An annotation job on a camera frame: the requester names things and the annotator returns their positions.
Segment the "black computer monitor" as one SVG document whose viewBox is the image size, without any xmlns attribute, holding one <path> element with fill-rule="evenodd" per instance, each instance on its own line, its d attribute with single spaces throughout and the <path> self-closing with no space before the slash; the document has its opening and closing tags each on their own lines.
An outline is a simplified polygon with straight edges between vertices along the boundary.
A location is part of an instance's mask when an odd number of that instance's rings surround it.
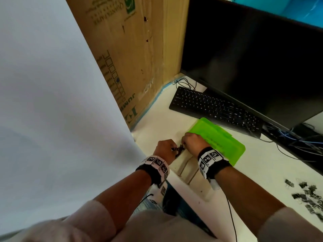
<svg viewBox="0 0 323 242">
<path fill-rule="evenodd" d="M 190 0 L 180 72 L 289 130 L 323 112 L 323 28 Z"/>
</svg>

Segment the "green plastic box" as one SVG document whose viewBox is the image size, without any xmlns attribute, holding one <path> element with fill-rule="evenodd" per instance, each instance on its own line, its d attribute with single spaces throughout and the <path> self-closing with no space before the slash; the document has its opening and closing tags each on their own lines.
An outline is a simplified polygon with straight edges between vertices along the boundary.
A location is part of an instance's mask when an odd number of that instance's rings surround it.
<svg viewBox="0 0 323 242">
<path fill-rule="evenodd" d="M 212 148 L 218 150 L 235 166 L 245 152 L 245 146 L 222 127 L 206 118 L 200 118 L 188 131 L 200 135 Z"/>
</svg>

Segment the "pile of black binder clips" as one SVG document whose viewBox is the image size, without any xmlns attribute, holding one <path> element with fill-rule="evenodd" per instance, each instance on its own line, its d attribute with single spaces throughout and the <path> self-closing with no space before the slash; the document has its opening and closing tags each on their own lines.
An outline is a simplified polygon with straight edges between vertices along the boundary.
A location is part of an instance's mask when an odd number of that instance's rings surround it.
<svg viewBox="0 0 323 242">
<path fill-rule="evenodd" d="M 295 181 L 285 179 L 284 184 L 292 198 L 323 224 L 323 195 L 317 193 L 317 186 L 299 178 Z"/>
</svg>

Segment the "black marker wristband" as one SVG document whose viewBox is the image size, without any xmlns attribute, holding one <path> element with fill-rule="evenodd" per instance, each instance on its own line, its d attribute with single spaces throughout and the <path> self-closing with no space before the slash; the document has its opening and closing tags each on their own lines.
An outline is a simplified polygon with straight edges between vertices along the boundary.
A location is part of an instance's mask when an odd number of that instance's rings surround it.
<svg viewBox="0 0 323 242">
<path fill-rule="evenodd" d="M 145 171 L 151 178 L 151 185 L 156 185 L 158 188 L 162 187 L 170 173 L 167 162 L 157 155 L 145 158 L 136 168 L 136 171 L 138 170 Z"/>
<path fill-rule="evenodd" d="M 232 167 L 230 162 L 216 149 L 208 146 L 200 151 L 197 157 L 199 170 L 204 179 L 215 179 L 215 175 L 226 167 Z"/>
</svg>

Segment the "person's left hand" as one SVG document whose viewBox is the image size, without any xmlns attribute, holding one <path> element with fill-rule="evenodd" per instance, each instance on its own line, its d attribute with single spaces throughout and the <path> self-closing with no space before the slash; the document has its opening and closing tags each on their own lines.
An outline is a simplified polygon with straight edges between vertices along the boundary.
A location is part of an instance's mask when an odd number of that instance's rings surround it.
<svg viewBox="0 0 323 242">
<path fill-rule="evenodd" d="M 172 139 L 159 141 L 153 152 L 153 155 L 159 156 L 164 161 L 166 161 L 168 165 L 171 165 L 175 160 L 175 158 L 171 154 L 171 140 Z"/>
</svg>

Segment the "person's left forearm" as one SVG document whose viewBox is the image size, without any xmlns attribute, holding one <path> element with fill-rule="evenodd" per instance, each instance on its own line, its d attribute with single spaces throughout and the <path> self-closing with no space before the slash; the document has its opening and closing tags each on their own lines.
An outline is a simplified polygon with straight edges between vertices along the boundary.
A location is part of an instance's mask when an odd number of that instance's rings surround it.
<svg viewBox="0 0 323 242">
<path fill-rule="evenodd" d="M 94 198 L 111 215 L 116 232 L 120 232 L 151 186 L 151 177 L 137 170 Z"/>
</svg>

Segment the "person's right hand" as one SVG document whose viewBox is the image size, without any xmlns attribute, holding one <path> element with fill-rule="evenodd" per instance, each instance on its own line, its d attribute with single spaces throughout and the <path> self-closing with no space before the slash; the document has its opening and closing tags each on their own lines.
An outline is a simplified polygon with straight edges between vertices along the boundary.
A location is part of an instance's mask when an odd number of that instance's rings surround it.
<svg viewBox="0 0 323 242">
<path fill-rule="evenodd" d="M 210 147 L 208 142 L 206 142 L 200 135 L 195 134 L 195 133 L 189 133 L 189 132 L 187 132 L 185 134 L 190 134 L 190 151 L 189 151 L 189 153 L 192 154 L 193 157 L 197 158 L 203 149 Z"/>
</svg>

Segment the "black binder clip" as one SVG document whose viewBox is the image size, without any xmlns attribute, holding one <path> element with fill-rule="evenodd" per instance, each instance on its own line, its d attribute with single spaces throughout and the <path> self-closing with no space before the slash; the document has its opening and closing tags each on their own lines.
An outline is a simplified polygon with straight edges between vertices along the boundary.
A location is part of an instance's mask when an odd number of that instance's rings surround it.
<svg viewBox="0 0 323 242">
<path fill-rule="evenodd" d="M 181 153 L 185 150 L 185 146 L 180 145 L 179 147 L 172 147 L 171 150 L 173 152 L 176 152 L 175 159 L 177 159 L 181 155 Z"/>
</svg>

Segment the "large white paper sheet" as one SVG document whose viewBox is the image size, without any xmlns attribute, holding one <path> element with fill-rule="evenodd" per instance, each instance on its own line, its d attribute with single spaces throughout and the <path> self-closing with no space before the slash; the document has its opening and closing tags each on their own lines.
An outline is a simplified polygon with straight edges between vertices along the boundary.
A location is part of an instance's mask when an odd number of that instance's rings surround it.
<svg viewBox="0 0 323 242">
<path fill-rule="evenodd" d="M 0 0 L 0 238 L 132 173 L 135 143 L 65 0 Z"/>
</svg>

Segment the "black keyboard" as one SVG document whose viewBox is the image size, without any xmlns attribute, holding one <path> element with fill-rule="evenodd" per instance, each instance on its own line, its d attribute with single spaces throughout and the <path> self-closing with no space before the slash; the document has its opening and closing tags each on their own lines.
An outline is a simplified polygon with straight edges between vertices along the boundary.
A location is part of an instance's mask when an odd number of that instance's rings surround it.
<svg viewBox="0 0 323 242">
<path fill-rule="evenodd" d="M 169 109 L 255 138 L 260 138 L 264 121 L 216 93 L 210 95 L 178 87 Z"/>
</svg>

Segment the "person's right forearm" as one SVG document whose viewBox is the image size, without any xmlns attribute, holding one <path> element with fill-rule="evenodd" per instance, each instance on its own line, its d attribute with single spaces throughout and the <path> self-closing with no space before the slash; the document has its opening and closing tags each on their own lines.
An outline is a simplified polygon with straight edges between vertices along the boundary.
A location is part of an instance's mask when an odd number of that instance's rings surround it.
<svg viewBox="0 0 323 242">
<path fill-rule="evenodd" d="M 235 169 L 225 167 L 215 175 L 232 207 L 248 229 L 258 237 L 265 222 L 286 206 L 252 179 Z"/>
</svg>

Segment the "brown cardboard box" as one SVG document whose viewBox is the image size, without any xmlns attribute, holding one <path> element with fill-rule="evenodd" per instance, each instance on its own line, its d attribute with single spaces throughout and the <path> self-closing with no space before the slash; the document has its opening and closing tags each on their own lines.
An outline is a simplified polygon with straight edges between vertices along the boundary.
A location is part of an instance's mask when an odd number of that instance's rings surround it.
<svg viewBox="0 0 323 242">
<path fill-rule="evenodd" d="M 180 73 L 190 0 L 66 0 L 127 126 Z"/>
</svg>

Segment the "blue tape strip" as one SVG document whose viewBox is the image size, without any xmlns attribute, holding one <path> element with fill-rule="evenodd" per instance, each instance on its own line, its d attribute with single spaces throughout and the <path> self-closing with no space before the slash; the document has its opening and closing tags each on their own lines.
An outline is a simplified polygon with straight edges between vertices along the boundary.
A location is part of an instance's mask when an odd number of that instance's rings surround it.
<svg viewBox="0 0 323 242">
<path fill-rule="evenodd" d="M 129 126 L 129 130 L 130 132 L 132 132 L 136 125 L 139 123 L 139 121 L 144 117 L 144 115 L 148 112 L 148 110 L 150 110 L 150 108 L 152 107 L 152 105 L 157 101 L 158 97 L 161 95 L 161 93 L 168 88 L 169 86 L 173 85 L 175 83 L 175 81 L 186 77 L 186 75 L 184 75 L 183 73 L 179 73 L 178 75 L 176 75 L 175 79 L 169 83 L 167 83 L 166 85 L 162 86 L 161 89 L 157 92 L 157 94 L 154 96 L 154 98 L 151 100 L 151 102 L 145 107 L 145 109 L 138 115 L 135 117 L 135 119 L 131 122 L 130 126 Z"/>
</svg>

